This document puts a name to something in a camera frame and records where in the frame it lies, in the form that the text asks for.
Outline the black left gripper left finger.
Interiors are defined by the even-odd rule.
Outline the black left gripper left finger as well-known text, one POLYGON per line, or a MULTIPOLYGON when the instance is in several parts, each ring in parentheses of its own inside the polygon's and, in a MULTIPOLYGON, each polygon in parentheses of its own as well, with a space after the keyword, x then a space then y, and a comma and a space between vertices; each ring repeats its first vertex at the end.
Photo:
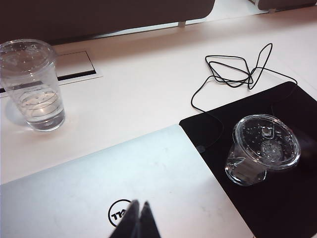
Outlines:
POLYGON ((128 206, 122 220, 110 235, 110 238, 139 237, 139 201, 133 200, 128 206))

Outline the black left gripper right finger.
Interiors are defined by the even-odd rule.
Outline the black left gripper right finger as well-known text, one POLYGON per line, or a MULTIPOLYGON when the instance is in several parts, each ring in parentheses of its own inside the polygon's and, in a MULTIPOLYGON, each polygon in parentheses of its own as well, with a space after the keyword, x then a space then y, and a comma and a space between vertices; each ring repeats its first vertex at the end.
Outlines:
POLYGON ((133 231, 134 238, 160 238, 160 234, 148 201, 144 203, 141 216, 133 231))

